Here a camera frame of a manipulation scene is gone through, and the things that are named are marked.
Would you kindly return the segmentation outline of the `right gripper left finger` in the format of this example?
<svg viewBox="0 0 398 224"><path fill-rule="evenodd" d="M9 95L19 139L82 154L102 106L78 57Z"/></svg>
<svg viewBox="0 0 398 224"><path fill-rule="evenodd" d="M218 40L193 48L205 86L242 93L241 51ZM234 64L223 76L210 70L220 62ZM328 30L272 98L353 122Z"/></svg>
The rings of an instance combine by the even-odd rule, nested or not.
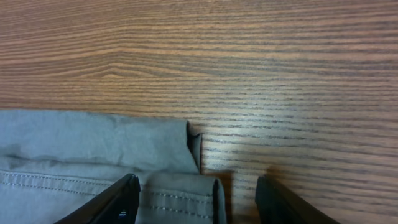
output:
<svg viewBox="0 0 398 224"><path fill-rule="evenodd" d="M135 224L141 187L127 174L56 224Z"/></svg>

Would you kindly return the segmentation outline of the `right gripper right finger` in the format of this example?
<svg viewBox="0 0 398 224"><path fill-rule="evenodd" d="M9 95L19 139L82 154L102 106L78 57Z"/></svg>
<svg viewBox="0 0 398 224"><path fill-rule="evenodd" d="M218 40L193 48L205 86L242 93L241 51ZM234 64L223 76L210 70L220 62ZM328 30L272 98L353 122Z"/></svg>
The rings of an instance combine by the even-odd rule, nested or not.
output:
<svg viewBox="0 0 398 224"><path fill-rule="evenodd" d="M338 224L269 175L258 178L255 202L262 224Z"/></svg>

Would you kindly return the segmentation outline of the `grey shorts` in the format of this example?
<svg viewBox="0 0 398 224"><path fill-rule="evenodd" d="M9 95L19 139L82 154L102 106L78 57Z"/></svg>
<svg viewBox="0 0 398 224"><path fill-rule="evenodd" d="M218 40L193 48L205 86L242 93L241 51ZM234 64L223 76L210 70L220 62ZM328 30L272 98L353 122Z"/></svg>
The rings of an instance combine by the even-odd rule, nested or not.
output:
<svg viewBox="0 0 398 224"><path fill-rule="evenodd" d="M185 120L57 110L1 111L1 222L55 223L127 174L138 223L226 223L223 184L201 174Z"/></svg>

